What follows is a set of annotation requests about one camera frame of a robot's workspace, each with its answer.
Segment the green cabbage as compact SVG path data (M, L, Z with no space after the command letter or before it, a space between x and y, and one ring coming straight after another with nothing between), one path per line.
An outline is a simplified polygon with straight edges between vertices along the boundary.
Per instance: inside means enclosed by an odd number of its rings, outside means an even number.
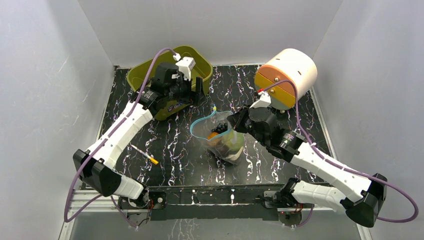
M221 143L225 155L236 154L244 147L244 136L231 129L221 136Z

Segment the clear zip top bag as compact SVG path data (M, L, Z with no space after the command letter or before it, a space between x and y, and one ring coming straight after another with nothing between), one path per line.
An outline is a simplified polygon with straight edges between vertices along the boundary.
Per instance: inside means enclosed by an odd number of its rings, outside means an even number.
M238 165L244 151L245 138L233 130L227 117L231 111L218 111L214 106L209 115L195 120L189 128L190 134L217 158Z

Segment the white mushroom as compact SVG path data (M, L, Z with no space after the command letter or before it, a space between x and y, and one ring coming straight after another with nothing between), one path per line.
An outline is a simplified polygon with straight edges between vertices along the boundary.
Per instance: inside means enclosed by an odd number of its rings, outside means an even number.
M240 148L236 153L229 154L226 157L226 160L233 165L238 165L240 162L239 158L240 158L240 155L243 153L243 150L244 150L243 148Z

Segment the orange fruit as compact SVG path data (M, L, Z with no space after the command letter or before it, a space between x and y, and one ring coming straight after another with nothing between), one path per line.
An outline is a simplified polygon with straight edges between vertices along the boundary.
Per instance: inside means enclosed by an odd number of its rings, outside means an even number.
M208 137L207 137L207 144L211 147L216 146L219 142L221 141L221 137L219 136L219 134L212 132Z

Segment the black grape bunch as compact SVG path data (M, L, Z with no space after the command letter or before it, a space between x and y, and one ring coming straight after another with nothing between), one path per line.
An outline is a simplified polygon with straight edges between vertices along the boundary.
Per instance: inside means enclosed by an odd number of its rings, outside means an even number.
M217 134L222 134L224 132L226 132L228 130L228 123L219 123L216 127L214 127L211 132L212 133L217 133Z

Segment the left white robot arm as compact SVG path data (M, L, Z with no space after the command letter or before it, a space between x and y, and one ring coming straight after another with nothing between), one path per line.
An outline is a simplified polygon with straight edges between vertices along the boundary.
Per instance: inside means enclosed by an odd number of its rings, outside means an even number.
M168 102L198 106L206 95L203 79L192 78L195 60L184 57L177 63L162 62L150 78L150 86L140 88L137 97L130 100L123 112L99 140L87 150L77 150L73 155L80 180L103 197L111 195L127 198L137 208L149 203L149 191L139 181L115 171L115 166L126 146L136 134Z

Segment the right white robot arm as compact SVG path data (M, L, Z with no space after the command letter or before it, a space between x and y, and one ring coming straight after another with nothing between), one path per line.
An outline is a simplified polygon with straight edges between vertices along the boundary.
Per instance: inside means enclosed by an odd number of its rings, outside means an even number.
M226 118L238 133L250 134L278 159L308 170L326 181L329 186L290 178L284 187L265 200L273 204L295 207L313 204L345 213L355 223L372 228L386 199L386 178L376 173L372 179L350 173L350 168L338 168L325 160L328 155L314 151L304 136L285 129L266 107L244 106Z

